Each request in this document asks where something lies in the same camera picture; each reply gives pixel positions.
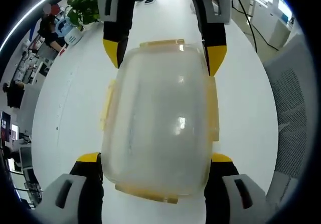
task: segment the container lid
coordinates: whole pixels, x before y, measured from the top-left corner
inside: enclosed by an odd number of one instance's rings
[[[127,52],[103,125],[104,175],[167,196],[201,190],[212,152],[207,80],[204,55],[192,45],[154,42]]]

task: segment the office chair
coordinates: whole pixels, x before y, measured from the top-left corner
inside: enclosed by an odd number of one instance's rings
[[[272,87],[279,125],[275,172],[266,196],[272,211],[276,211],[294,191],[307,161],[317,125],[318,91],[304,35],[296,35],[263,65]]]

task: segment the white table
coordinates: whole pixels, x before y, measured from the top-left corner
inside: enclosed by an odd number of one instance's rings
[[[200,44],[191,0],[156,0],[138,4],[127,49],[140,42],[184,38]],[[230,156],[240,173],[267,192],[277,156],[278,125],[272,90],[262,63],[243,32],[226,26],[228,52],[216,74],[220,142],[216,151]],[[84,153],[101,150],[100,116],[110,80],[116,77],[102,44],[102,25],[58,56],[44,82],[33,123],[33,165],[42,188],[69,173]],[[177,205],[116,191],[104,179],[104,223],[204,223],[205,202],[199,196]]]

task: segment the floor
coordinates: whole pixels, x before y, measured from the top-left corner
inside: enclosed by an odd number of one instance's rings
[[[231,15],[232,15],[231,18],[233,19],[233,21],[235,21],[235,23],[238,25],[238,27],[241,28],[241,30],[244,32],[244,34],[246,35],[246,37],[249,39],[249,41],[252,43],[252,45],[254,47],[254,40],[253,40],[252,32],[251,32],[251,29],[249,27],[249,24],[247,23],[247,20],[246,20],[244,14],[240,13],[232,8]],[[261,62],[264,63],[264,62],[270,60],[271,58],[273,58],[277,54],[278,51],[276,49],[270,47],[269,45],[267,45],[266,42],[264,41],[264,39],[262,38],[262,36],[259,34],[259,32],[254,27],[252,27],[252,29],[253,29],[255,40],[256,40],[257,55],[261,59]]]

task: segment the potted plant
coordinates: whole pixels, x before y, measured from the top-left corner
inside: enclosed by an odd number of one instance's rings
[[[74,25],[81,26],[99,21],[97,0],[68,0],[67,3],[72,7],[67,16]]]

